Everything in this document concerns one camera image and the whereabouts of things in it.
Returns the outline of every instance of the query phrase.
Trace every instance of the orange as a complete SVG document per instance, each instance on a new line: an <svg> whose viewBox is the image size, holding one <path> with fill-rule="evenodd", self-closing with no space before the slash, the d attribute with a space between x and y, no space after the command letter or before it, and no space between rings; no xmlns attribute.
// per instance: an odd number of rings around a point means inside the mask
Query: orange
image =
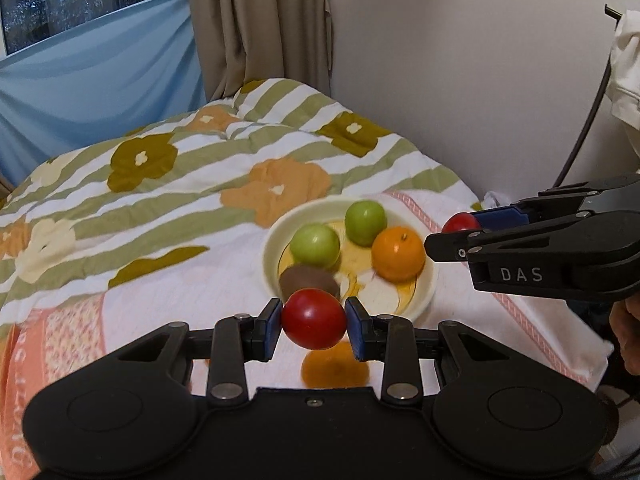
<svg viewBox="0 0 640 480"><path fill-rule="evenodd" d="M389 227L371 246L371 265L376 274L392 283L406 282L424 267L422 239L409 227Z"/></svg>
<svg viewBox="0 0 640 480"><path fill-rule="evenodd" d="M369 381L369 365L356 361L348 341L327 350L313 350L302 361L302 382L307 388L357 388Z"/></svg>

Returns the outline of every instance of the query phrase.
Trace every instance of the green apple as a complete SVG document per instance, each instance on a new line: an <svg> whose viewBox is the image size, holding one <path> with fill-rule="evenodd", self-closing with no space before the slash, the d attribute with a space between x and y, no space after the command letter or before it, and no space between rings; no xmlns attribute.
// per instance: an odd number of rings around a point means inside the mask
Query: green apple
<svg viewBox="0 0 640 480"><path fill-rule="evenodd" d="M354 202L344 215L347 238L361 247L371 247L373 240L386 229L386 213L378 202L361 200Z"/></svg>
<svg viewBox="0 0 640 480"><path fill-rule="evenodd" d="M327 269L340 256L340 238L328 225L306 224L293 235L289 249L297 263Z"/></svg>

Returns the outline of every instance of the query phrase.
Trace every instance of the red fruit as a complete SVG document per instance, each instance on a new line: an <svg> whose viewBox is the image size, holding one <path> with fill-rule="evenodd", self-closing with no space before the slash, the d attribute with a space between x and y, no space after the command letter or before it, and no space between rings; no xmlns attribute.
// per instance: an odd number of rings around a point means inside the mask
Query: red fruit
<svg viewBox="0 0 640 480"><path fill-rule="evenodd" d="M296 345L326 350L338 344L347 330L347 316L338 300L319 288L301 288L285 303L280 322Z"/></svg>
<svg viewBox="0 0 640 480"><path fill-rule="evenodd" d="M471 213L456 213L442 226L443 233L482 229L480 222Z"/></svg>

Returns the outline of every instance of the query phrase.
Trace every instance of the wall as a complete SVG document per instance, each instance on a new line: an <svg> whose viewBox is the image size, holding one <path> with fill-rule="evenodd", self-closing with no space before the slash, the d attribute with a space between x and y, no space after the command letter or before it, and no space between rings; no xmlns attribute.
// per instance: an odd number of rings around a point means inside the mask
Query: wall
<svg viewBox="0 0 640 480"><path fill-rule="evenodd" d="M407 136L479 195L553 184L640 0L330 0L332 95ZM640 162L608 100L567 181Z"/></svg>

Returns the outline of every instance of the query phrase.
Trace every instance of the blue cloth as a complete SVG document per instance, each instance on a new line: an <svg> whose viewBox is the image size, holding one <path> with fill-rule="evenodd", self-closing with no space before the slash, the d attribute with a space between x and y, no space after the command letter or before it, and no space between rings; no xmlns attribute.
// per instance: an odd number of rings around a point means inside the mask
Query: blue cloth
<svg viewBox="0 0 640 480"><path fill-rule="evenodd" d="M0 171L23 181L52 156L205 103L187 0L147 0L0 61Z"/></svg>

